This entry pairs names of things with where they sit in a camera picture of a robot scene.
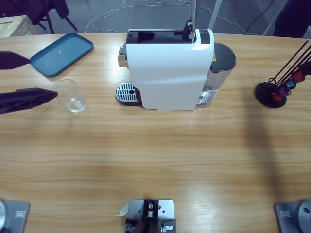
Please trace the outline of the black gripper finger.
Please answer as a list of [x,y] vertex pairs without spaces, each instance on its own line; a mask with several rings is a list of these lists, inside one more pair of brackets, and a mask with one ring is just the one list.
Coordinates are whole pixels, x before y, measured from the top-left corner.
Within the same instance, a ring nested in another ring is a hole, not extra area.
[[10,70],[29,64],[30,60],[10,51],[0,52],[0,70]]
[[0,94],[0,113],[17,112],[48,103],[58,96],[56,91],[43,88],[18,89]]

